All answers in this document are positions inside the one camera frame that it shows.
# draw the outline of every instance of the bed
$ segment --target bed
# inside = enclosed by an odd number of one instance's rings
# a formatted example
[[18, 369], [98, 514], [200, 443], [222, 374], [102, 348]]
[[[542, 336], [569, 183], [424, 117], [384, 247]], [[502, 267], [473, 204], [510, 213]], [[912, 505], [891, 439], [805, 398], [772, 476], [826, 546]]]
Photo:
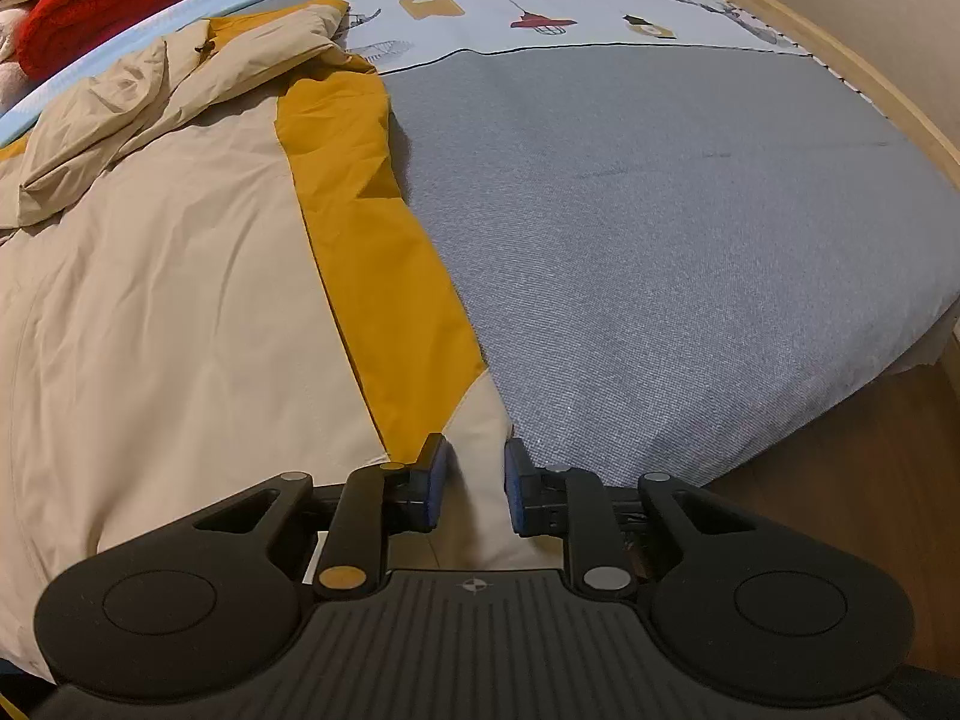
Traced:
[[[512, 42], [486, 44], [458, 20], [464, 0], [383, 0], [409, 30], [443, 23], [443, 47], [416, 55], [395, 45], [419, 50], [411, 31], [377, 31], [385, 6], [374, 18], [348, 1], [339, 42], [383, 73], [392, 171], [502, 398], [505, 416], [481, 421], [522, 436], [536, 463], [706, 483], [939, 355], [960, 298], [956, 189], [868, 98], [749, 14], [650, 0], [658, 20], [603, 0], [619, 37], [578, 39], [576, 2], [483, 0], [483, 23], [514, 14], [499, 22]], [[674, 11], [709, 34], [686, 40], [664, 20]], [[265, 183], [262, 206], [203, 205], [191, 170], [138, 199], [166, 204], [160, 223], [131, 210], [125, 184], [124, 202], [0, 231], [0, 656], [37, 673], [32, 603], [72, 562], [278, 471], [333, 483], [384, 457], [370, 426], [344, 437], [338, 398], [355, 394], [318, 351], [323, 289], [306, 238], [290, 244], [296, 204]], [[78, 256], [117, 279], [109, 297], [58, 254], [80, 225]], [[43, 279], [61, 289], [55, 313], [35, 309]], [[243, 300], [224, 302], [236, 285]], [[191, 317], [214, 315], [219, 335], [190, 335]], [[552, 544], [510, 533], [496, 441], [469, 454], [464, 435], [440, 530], [397, 561], [552, 565]]]

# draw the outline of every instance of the red lamp print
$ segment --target red lamp print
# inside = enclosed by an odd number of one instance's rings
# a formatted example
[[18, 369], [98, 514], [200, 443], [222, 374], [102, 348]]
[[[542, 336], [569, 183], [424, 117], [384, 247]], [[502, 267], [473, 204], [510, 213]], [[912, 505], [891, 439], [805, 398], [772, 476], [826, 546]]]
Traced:
[[539, 13], [530, 13], [526, 10], [518, 22], [513, 22], [510, 26], [532, 29], [541, 35], [563, 35], [565, 26], [574, 25], [573, 19], [551, 19], [547, 16], [541, 16]]

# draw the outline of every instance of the wooden bed frame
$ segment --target wooden bed frame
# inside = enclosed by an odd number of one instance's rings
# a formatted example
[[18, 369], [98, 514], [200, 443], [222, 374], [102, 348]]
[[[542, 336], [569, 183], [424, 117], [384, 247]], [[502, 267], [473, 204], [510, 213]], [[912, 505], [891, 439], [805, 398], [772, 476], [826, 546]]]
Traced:
[[[729, 0], [806, 47], [960, 189], [960, 151], [862, 56], [777, 0]], [[865, 557], [910, 595], [909, 661], [960, 677], [960, 343], [884, 376], [711, 487]]]

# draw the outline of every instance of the yellow fabric panel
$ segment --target yellow fabric panel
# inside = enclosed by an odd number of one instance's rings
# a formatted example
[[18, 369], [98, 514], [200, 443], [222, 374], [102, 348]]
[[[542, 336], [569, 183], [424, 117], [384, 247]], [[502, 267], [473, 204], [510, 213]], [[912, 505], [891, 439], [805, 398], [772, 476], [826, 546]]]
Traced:
[[264, 25], [264, 23], [270, 23], [281, 16], [286, 16], [288, 13], [304, 9], [308, 5], [331, 5], [337, 8], [341, 15], [346, 14], [349, 7], [343, 0], [307, 0], [280, 10], [269, 10], [266, 13], [253, 13], [246, 16], [221, 16], [210, 19], [210, 40], [213, 41], [213, 50], [219, 52], [238, 35], [249, 32], [253, 28]]
[[13, 143], [7, 143], [6, 146], [0, 148], [0, 162], [13, 159], [13, 157], [20, 156], [24, 151], [27, 151], [28, 140], [30, 140], [30, 133], [26, 132]]
[[3, 711], [9, 715], [11, 720], [27, 720], [27, 715], [8, 702], [7, 699], [3, 697], [3, 693], [0, 693], [0, 709], [3, 709]]
[[485, 365], [440, 257], [400, 197], [390, 103], [359, 57], [292, 71], [277, 103], [307, 234], [383, 445], [412, 463]]

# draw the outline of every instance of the mattress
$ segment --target mattress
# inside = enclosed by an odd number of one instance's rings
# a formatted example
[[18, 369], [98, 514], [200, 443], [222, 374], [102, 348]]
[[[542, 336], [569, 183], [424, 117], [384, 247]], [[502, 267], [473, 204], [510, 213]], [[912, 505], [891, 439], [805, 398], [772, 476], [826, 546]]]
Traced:
[[899, 368], [935, 360], [956, 316], [957, 192], [811, 57], [460, 52], [385, 79], [406, 199], [541, 464], [706, 483], [914, 344]]

